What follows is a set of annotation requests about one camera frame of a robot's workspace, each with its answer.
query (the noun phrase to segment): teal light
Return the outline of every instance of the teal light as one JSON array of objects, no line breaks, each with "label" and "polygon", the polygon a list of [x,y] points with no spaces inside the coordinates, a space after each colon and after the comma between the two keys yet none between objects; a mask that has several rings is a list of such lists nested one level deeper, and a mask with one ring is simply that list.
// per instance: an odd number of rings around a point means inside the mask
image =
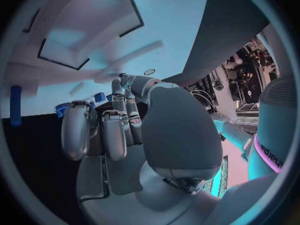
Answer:
[{"label": "teal light", "polygon": [[220,190],[220,184],[221,184],[221,174],[222,169],[220,169],[217,174],[214,176],[212,181],[212,188],[211,188],[211,195],[218,197],[219,190]]}]

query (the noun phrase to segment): blue cylinder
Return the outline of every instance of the blue cylinder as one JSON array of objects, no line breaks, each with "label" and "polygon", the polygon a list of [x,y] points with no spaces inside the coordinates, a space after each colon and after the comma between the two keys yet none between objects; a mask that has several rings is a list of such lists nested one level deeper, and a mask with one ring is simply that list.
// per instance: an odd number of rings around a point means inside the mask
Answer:
[{"label": "blue cylinder", "polygon": [[10,89],[10,125],[21,125],[21,91],[20,86],[12,86]]}]

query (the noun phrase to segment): gray cylindrical device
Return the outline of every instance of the gray cylindrical device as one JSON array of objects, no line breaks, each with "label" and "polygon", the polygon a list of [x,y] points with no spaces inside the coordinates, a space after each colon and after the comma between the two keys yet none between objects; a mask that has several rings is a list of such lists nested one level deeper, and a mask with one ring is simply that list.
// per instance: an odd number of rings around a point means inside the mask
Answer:
[{"label": "gray cylindrical device", "polygon": [[126,145],[132,146],[134,144],[134,138],[130,129],[129,117],[126,111],[125,99],[123,95],[123,89],[121,82],[118,79],[114,79],[111,83],[112,90],[112,107],[114,110],[118,110],[122,116],[122,123],[126,137]]},{"label": "gray cylindrical device", "polygon": [[125,99],[134,144],[142,144],[142,121],[136,104],[136,98],[130,91],[125,90]]}]

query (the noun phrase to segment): pink light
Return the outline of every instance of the pink light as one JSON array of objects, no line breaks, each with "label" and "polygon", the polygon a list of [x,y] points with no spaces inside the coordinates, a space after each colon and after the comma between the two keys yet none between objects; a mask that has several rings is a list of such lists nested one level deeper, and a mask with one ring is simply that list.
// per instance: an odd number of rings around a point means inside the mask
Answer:
[{"label": "pink light", "polygon": [[264,160],[264,162],[271,168],[273,169],[276,173],[279,174],[280,172],[280,168],[278,166],[276,166],[276,164],[274,164],[269,158],[268,156],[264,153],[264,151],[262,151],[259,140],[258,140],[258,135],[255,134],[254,136],[254,147],[257,151],[257,153],[259,154],[259,156],[262,158],[262,160]]}]

